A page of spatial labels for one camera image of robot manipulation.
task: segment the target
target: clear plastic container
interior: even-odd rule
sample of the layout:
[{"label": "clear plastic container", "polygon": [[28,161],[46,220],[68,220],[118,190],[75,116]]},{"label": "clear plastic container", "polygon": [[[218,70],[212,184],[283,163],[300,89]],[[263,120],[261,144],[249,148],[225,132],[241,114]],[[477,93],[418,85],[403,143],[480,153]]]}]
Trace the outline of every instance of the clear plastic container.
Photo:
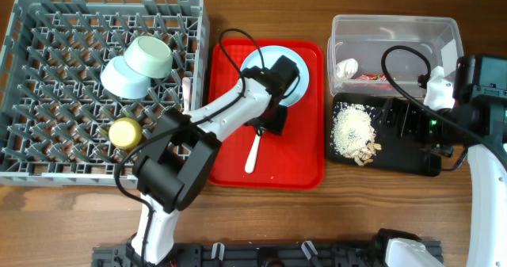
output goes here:
[{"label": "clear plastic container", "polygon": [[[458,25],[447,17],[408,17],[379,15],[337,15],[327,44],[327,70],[331,94],[364,93],[376,96],[399,96],[388,81],[356,80],[362,74],[382,74],[380,59],[391,46],[406,45],[428,58],[431,68],[442,66],[449,73],[456,59],[463,56]],[[354,58],[358,71],[351,79],[335,78],[337,63]],[[387,69],[396,82],[414,97],[422,97],[417,75],[425,74],[425,64],[407,51],[393,51],[386,60]]]}]

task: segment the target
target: light blue plate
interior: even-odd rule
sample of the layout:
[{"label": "light blue plate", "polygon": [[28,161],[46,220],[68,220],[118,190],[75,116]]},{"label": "light blue plate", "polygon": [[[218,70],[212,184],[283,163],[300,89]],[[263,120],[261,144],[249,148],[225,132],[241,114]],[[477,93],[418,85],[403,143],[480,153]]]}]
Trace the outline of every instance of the light blue plate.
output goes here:
[{"label": "light blue plate", "polygon": [[[310,72],[308,71],[308,67],[305,64],[303,58],[295,53],[293,50],[289,48],[285,48],[282,46],[265,46],[261,48],[262,56],[264,57],[264,63],[266,68],[271,68],[275,62],[280,58],[280,56],[285,55],[285,57],[292,60],[296,63],[299,69],[299,83],[295,88],[294,92],[287,97],[286,99],[280,102],[280,105],[291,106],[298,102],[301,97],[307,92],[308,84],[310,83]],[[253,51],[246,57],[245,61],[241,65],[241,70],[245,68],[251,67],[262,67],[261,56],[257,50]],[[294,89],[295,84],[297,83],[297,79],[292,82],[292,84],[288,87],[285,93],[291,93],[292,89]]]}]

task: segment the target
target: dish rack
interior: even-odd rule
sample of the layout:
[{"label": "dish rack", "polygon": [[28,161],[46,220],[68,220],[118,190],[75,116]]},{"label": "dish rack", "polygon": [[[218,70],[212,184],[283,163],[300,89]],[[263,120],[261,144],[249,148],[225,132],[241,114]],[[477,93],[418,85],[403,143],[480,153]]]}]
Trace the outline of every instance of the dish rack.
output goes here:
[{"label": "dish rack", "polygon": [[[182,107],[183,77],[191,109],[201,107],[209,26],[203,0],[15,0],[0,54],[0,184],[114,185],[127,154],[108,139],[114,120],[136,119],[149,137],[166,109]],[[142,35],[169,45],[172,71],[142,99],[117,97],[101,71]],[[126,188],[137,182],[132,164]]]}]

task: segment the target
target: wooden surface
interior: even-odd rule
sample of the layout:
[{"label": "wooden surface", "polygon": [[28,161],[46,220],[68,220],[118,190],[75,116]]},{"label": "wooden surface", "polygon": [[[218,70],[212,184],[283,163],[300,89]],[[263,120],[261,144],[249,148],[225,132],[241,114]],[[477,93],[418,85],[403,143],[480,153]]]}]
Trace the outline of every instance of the wooden surface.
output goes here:
[{"label": "wooden surface", "polygon": [[[326,51],[339,13],[453,17],[467,54],[507,55],[505,0],[204,0],[211,46],[228,27],[257,38],[311,40]],[[13,0],[0,0],[2,36]],[[326,96],[326,117],[330,116]],[[114,188],[0,188],[0,266],[89,266],[99,243],[123,242],[140,206]],[[447,266],[467,260],[468,167],[436,178],[326,163],[324,182],[305,193],[207,185],[185,210],[178,242],[298,242],[366,239],[381,227],[441,240]]]}]

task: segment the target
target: pile of white grains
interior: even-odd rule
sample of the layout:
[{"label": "pile of white grains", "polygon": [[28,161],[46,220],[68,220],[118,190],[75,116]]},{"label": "pile of white grains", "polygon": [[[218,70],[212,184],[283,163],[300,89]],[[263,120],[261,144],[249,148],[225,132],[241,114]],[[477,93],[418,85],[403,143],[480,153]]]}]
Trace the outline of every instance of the pile of white grains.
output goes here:
[{"label": "pile of white grains", "polygon": [[381,150],[375,143],[375,129],[372,118],[363,105],[341,103],[340,112],[334,118],[333,139],[336,151],[346,158],[353,158],[357,165],[370,163],[376,150]]}]

